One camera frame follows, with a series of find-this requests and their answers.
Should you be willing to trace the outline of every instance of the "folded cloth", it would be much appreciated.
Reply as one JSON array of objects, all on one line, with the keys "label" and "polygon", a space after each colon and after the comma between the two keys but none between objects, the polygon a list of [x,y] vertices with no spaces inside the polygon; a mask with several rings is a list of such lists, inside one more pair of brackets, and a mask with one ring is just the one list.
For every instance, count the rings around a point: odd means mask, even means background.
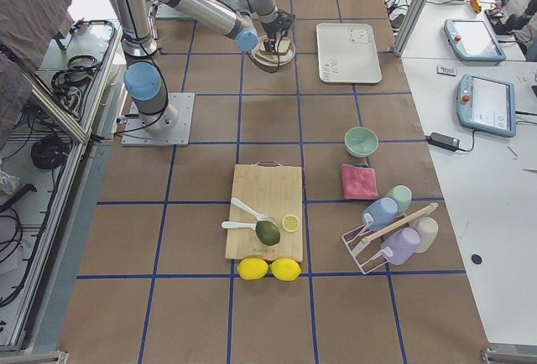
[{"label": "folded cloth", "polygon": [[345,199],[378,199],[377,179],[374,169],[342,164],[341,180]]}]

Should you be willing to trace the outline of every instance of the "green avocado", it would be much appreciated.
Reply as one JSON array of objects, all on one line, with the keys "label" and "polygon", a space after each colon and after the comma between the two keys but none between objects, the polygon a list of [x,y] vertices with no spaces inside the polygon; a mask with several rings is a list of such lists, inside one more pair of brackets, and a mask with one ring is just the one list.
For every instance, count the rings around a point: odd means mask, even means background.
[{"label": "green avocado", "polygon": [[265,245],[275,245],[279,242],[278,227],[271,221],[258,221],[255,225],[255,233],[259,241]]}]

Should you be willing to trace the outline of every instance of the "bowl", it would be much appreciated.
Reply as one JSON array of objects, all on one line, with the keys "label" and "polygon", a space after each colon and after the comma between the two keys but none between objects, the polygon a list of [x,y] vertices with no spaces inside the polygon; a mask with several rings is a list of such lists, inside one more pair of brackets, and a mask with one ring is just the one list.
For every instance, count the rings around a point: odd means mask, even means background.
[{"label": "bowl", "polygon": [[377,135],[366,127],[352,127],[345,133],[345,147],[354,157],[367,157],[378,147]]}]

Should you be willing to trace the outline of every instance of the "lemon slice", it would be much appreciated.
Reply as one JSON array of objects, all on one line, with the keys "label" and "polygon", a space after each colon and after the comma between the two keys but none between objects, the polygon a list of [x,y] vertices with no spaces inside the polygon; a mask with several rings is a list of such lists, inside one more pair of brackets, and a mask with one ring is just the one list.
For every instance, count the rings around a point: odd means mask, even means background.
[{"label": "lemon slice", "polygon": [[300,219],[295,215],[286,215],[282,219],[282,227],[287,232],[295,232],[300,227]]}]

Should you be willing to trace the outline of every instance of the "white utensil handle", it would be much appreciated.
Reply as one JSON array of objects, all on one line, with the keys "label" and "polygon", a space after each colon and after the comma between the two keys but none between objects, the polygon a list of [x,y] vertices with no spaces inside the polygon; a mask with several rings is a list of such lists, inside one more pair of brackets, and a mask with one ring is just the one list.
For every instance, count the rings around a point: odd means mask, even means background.
[{"label": "white utensil handle", "polygon": [[252,230],[255,230],[255,224],[239,223],[237,221],[223,221],[222,228],[251,228]]},{"label": "white utensil handle", "polygon": [[251,215],[256,216],[256,218],[258,218],[258,216],[261,216],[259,213],[257,213],[254,209],[252,209],[250,206],[248,206],[246,203],[244,203],[240,199],[232,198],[232,205],[235,205],[239,209],[243,209],[244,211],[247,211]]}]

